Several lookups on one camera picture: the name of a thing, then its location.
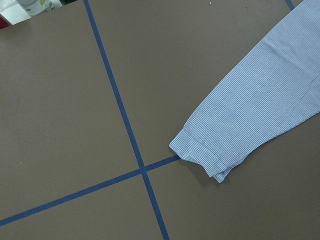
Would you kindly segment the clear patterned bottle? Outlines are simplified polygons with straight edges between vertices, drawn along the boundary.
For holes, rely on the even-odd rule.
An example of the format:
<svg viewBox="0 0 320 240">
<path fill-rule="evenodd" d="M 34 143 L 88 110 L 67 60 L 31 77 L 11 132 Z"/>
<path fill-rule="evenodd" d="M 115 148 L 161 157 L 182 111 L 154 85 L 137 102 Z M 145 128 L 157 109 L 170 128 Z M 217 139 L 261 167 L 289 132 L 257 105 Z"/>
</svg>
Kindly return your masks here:
<svg viewBox="0 0 320 240">
<path fill-rule="evenodd" d="M 16 0 L 30 17 L 55 9 L 51 0 Z"/>
</svg>

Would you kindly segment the light blue striped shirt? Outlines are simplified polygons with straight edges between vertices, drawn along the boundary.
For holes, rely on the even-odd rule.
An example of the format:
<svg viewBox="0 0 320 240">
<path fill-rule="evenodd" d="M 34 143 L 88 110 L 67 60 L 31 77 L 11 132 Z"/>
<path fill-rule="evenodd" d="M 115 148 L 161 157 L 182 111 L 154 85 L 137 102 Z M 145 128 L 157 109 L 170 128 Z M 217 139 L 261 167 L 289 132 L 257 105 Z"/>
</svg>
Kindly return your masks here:
<svg viewBox="0 0 320 240">
<path fill-rule="evenodd" d="M 320 3 L 304 0 L 194 110 L 169 147 L 221 183 L 256 148 L 320 111 Z"/>
</svg>

